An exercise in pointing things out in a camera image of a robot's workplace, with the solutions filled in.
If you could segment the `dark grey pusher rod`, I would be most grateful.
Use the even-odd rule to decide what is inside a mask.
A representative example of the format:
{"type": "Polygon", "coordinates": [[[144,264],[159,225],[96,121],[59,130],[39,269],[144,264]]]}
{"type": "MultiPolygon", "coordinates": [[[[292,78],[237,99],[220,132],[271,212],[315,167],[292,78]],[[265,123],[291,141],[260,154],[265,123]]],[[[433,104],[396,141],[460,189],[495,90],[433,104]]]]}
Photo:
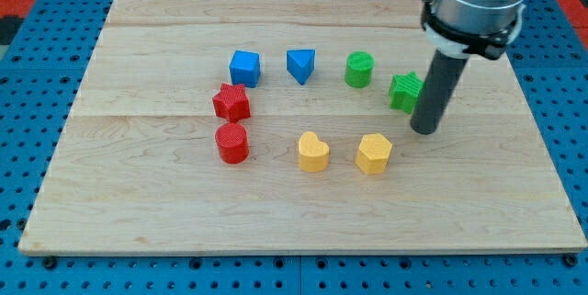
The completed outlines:
{"type": "Polygon", "coordinates": [[[415,132],[429,135],[437,130],[467,62],[435,52],[411,117],[415,132]]]}

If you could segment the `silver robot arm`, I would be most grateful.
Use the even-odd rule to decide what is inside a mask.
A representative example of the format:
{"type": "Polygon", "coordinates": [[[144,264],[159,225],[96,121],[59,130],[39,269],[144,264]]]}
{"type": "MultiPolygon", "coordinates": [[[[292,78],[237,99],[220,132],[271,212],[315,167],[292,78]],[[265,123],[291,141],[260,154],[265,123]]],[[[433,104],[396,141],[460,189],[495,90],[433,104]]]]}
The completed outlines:
{"type": "Polygon", "coordinates": [[[434,133],[469,57],[496,61],[516,40],[525,0],[422,0],[421,26],[435,45],[424,86],[411,118],[412,129],[434,133]]]}

